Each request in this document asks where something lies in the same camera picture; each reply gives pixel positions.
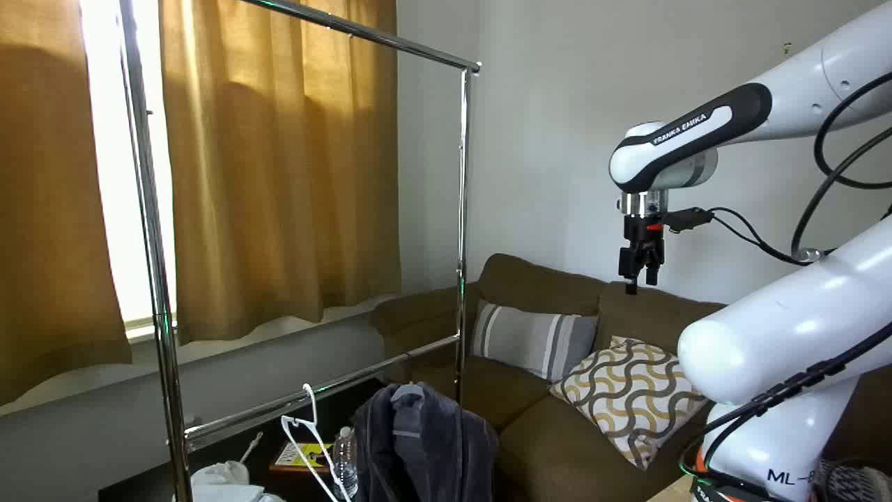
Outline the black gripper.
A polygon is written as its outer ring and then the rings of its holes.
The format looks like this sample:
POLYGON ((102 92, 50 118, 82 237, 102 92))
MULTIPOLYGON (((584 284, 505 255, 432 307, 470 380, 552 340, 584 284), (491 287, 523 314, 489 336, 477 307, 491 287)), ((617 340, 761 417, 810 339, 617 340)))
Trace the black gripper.
POLYGON ((620 273, 627 280, 627 294, 640 294, 640 273, 648 284, 659 284, 665 266, 665 223, 659 217, 626 217, 626 247, 620 249, 620 273))

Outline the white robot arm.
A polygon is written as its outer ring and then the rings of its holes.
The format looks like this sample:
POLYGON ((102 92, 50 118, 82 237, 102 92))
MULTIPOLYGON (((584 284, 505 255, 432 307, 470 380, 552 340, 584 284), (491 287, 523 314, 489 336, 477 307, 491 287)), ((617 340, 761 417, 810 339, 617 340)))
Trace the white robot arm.
MULTIPOLYGON (((626 135, 608 163, 627 247, 620 273, 654 284, 666 195, 716 170, 726 143, 826 136, 889 111, 892 4, 850 19, 758 79, 626 135)), ((892 222, 797 259, 797 272, 695 323, 679 340, 715 403, 688 466, 695 502, 810 502, 815 470, 860 380, 892 364, 892 222)))

